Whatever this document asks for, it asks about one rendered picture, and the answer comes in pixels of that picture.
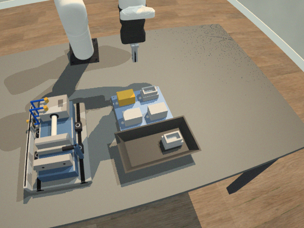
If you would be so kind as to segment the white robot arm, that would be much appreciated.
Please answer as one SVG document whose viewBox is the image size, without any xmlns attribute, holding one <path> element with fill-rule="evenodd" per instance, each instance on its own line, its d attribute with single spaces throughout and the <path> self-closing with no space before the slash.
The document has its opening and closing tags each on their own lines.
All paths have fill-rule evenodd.
<svg viewBox="0 0 304 228">
<path fill-rule="evenodd" d="M 54 3 L 75 57 L 90 58 L 94 48 L 83 0 L 54 0 Z"/>
</svg>

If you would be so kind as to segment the yellow rectangular block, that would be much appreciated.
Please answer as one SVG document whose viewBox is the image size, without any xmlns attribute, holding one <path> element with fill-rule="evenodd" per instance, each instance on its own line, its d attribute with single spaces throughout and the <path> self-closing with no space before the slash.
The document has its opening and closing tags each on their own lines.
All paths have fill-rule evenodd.
<svg viewBox="0 0 304 228">
<path fill-rule="evenodd" d="M 133 89 L 117 92 L 117 100 L 119 106 L 135 103 L 135 95 Z"/>
</svg>

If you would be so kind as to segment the grey flat bar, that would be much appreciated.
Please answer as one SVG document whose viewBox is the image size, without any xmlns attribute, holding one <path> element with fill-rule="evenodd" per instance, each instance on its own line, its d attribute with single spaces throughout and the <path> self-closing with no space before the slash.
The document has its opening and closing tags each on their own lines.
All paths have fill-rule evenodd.
<svg viewBox="0 0 304 228">
<path fill-rule="evenodd" d="M 63 146 L 57 146 L 57 147 L 51 147 L 51 148 L 39 149 L 39 150 L 37 150 L 37 153 L 39 155 L 43 155 L 43 154 L 49 154 L 49 153 L 54 153 L 54 152 L 60 152 L 60 151 L 62 151 L 62 147 L 69 146 L 69 145 L 71 145 L 71 144 L 63 145 Z"/>
</svg>

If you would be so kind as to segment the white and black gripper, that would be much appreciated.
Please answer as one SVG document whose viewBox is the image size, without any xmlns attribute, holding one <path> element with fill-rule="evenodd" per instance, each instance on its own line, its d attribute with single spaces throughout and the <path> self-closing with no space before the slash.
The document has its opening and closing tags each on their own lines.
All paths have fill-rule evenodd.
<svg viewBox="0 0 304 228">
<path fill-rule="evenodd" d="M 130 44 L 132 61 L 138 61 L 138 43 L 145 42 L 145 19 L 153 18 L 155 10 L 146 7 L 146 0 L 118 0 L 122 44 Z"/>
</svg>

